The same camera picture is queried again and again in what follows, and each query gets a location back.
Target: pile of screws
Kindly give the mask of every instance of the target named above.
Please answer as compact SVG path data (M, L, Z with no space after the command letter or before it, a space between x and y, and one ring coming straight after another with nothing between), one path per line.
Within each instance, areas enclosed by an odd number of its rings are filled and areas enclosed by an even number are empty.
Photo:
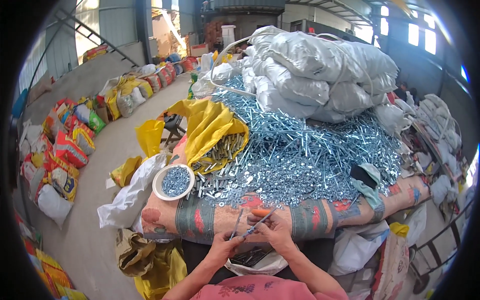
M217 165L231 160L233 155L243 145L243 133L224 135L192 168L194 171L208 172Z
M185 167L172 167L162 181L162 191L170 197L177 197L187 190L190 175Z
M241 75L224 86L243 90ZM241 197L256 191L264 207L297 207L307 198L340 200L344 205L359 192L350 179L353 164L371 163L381 173L379 190L400 174L398 139L389 136L367 110L340 124L308 124L282 111L263 112L255 97L217 89L221 101L249 127L249 142L221 170L199 174L194 192L215 207L245 203Z

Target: window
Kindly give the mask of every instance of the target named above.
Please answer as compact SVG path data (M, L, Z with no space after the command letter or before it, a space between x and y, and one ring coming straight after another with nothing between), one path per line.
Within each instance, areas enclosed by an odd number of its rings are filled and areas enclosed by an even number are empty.
M380 8L380 14L381 14L382 16L388 17L388 7L382 6L382 7Z
M414 46L419 45L419 26L408 24L408 42Z
M380 19L380 34L384 36L388 35L388 22L386 18Z
M355 26L355 28L353 29L353 31L355 31L355 36L361 38L367 43L371 43L373 36L373 27L366 25L360 25L359 27L360 28L357 28Z
M464 66L462 66L461 74L462 74L462 77L468 82L468 75Z
M435 54L437 46L437 36L430 29L425 29L425 50L431 54Z
M424 14L423 15L423 19L425 20L425 22L428 23L428 27L432 28L432 29L435 29L435 20L433 19L432 16L429 16L427 14Z

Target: white bowl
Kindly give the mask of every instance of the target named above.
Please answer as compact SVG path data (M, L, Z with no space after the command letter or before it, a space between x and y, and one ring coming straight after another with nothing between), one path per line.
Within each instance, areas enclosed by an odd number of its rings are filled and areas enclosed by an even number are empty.
M184 167L187 169L190 175L190 184L188 185L188 188L177 197L170 197L167 194L165 194L162 190L163 178L166 176L167 171L173 167ZM157 196L158 198L165 201L174 201L174 200L178 200L180 198L185 197L188 194L188 192L192 190L194 184L195 184L195 174L193 173L193 170L189 166L184 164L173 164L173 165L168 165L164 167L155 175L155 177L153 178L152 188L153 188L153 192L155 193L155 196Z

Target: green cloth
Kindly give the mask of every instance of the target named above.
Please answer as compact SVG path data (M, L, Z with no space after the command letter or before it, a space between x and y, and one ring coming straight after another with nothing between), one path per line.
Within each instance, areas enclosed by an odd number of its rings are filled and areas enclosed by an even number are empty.
M375 210L380 204L382 204L382 199L378 195L378 185L380 184L380 172L372 164L363 164L359 165L360 168L364 169L368 175L377 183L377 188L374 190L361 180L352 178L353 186L363 194L367 200L370 207Z

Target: concrete floor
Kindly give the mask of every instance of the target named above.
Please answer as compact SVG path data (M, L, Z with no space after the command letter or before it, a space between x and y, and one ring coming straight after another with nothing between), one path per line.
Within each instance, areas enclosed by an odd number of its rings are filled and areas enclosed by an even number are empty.
M44 251L55 258L72 279L75 288L90 300L143 299L135 288L133 278L126 277L115 260L116 230L99 227L96 209L112 202L118 189L106 189L109 172L129 157L145 154L139 147L135 127L155 119L166 108L185 99L190 76L181 75L172 85L161 90L138 107L129 118L107 125L95 138L96 151L90 162L80 170L79 187L63 229L28 201L33 226L41 230Z

